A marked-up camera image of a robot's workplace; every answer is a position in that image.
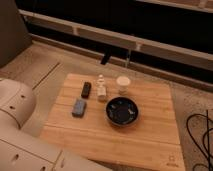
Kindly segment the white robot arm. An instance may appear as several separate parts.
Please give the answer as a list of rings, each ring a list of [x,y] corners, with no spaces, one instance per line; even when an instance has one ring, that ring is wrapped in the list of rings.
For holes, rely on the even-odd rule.
[[[23,132],[35,106],[30,87],[0,78],[0,171],[112,171]]]

